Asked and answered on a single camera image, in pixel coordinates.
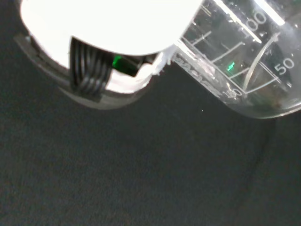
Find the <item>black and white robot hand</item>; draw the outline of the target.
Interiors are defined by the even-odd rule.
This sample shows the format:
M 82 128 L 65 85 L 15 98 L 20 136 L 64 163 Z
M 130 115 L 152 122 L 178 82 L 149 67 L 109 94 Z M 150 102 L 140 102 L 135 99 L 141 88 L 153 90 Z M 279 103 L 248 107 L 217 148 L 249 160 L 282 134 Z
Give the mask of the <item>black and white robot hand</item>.
M 140 99 L 177 51 L 200 0 L 17 0 L 30 61 L 73 101 L 112 110 Z

